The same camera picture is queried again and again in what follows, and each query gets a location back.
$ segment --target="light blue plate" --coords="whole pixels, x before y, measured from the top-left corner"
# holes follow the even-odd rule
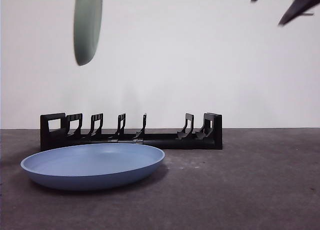
[[[25,158],[21,167],[36,183],[61,190],[98,190],[138,181],[165,157],[155,147],[103,143],[69,146]]]

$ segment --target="green plate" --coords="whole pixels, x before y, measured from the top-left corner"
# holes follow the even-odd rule
[[[74,54],[80,66],[90,62],[96,53],[101,18],[102,0],[75,0]]]

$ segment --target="white wall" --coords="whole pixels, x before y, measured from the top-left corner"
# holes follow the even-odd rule
[[[1,0],[1,128],[104,112],[104,127],[320,127],[320,14],[277,23],[292,0],[104,0],[94,59],[73,52],[75,0]]]

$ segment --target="concrete surface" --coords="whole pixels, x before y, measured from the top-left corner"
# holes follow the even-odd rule
[[[223,142],[166,150],[138,183],[73,193],[20,168],[38,130],[2,130],[1,229],[320,229],[320,129],[224,129]]]

